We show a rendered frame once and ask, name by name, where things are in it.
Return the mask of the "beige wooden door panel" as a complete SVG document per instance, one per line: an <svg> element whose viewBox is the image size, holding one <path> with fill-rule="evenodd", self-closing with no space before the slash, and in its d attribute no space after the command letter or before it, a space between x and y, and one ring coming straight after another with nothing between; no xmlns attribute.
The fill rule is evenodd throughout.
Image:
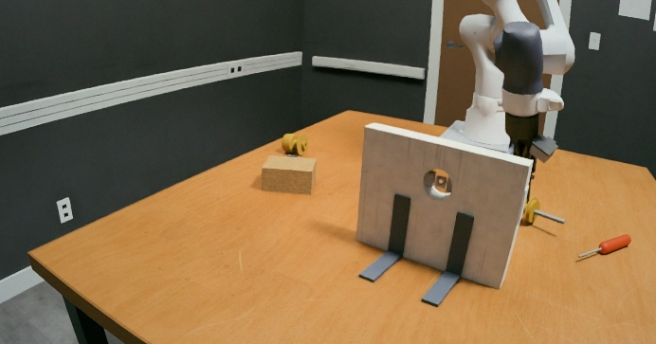
<svg viewBox="0 0 656 344"><path fill-rule="evenodd" d="M501 288L533 160L378 123L364 126L355 239L388 251L394 195L410 199L403 257L446 271L458 212L474 217L462 278ZM451 193L426 187L428 171Z"/></svg>

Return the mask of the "brown rectangular block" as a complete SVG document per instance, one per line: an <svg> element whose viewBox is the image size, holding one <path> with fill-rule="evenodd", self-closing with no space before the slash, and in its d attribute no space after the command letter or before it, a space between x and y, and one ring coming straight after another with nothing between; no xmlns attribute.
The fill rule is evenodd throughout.
<svg viewBox="0 0 656 344"><path fill-rule="evenodd" d="M262 191L311 195L317 160L270 155L262 166Z"/></svg>

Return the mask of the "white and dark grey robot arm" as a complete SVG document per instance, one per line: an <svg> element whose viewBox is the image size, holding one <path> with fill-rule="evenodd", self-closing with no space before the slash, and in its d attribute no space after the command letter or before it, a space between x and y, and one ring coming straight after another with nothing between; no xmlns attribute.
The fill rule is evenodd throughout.
<svg viewBox="0 0 656 344"><path fill-rule="evenodd" d="M524 118L563 109L562 98L543 88L541 76L566 73L574 64L574 44L556 0L536 0L546 30L527 21L517 0L482 1L495 16L468 15L460 23L476 80L473 103L458 134L504 145L510 140L504 131L505 112Z"/></svg>

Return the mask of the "orange-handled screwdriver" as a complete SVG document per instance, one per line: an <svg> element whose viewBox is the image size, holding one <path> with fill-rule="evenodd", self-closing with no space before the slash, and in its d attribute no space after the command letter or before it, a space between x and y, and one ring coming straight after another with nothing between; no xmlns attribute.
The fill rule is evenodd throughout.
<svg viewBox="0 0 656 344"><path fill-rule="evenodd" d="M602 254L609 253L613 250L616 250L618 248L624 247L626 245L629 245L631 242L631 238L628 234L607 240L605 242L602 242L597 249L583 253L581 255L578 255L578 258L590 255L594 252L600 251Z"/></svg>

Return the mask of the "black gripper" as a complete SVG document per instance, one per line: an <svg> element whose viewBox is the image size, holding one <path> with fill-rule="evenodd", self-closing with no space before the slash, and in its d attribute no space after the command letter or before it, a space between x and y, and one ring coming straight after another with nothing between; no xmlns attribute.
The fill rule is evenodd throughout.
<svg viewBox="0 0 656 344"><path fill-rule="evenodd" d="M527 204L530 201L531 179L534 180L535 178L532 173L536 172L537 165L537 158L532 154L529 154L531 147L527 146L527 139L539 135L538 119L539 113L530 117L521 118L505 112L505 132L510 137L510 141L508 145L509 150L506 153L503 153L533 160L533 167L528 184Z"/></svg>

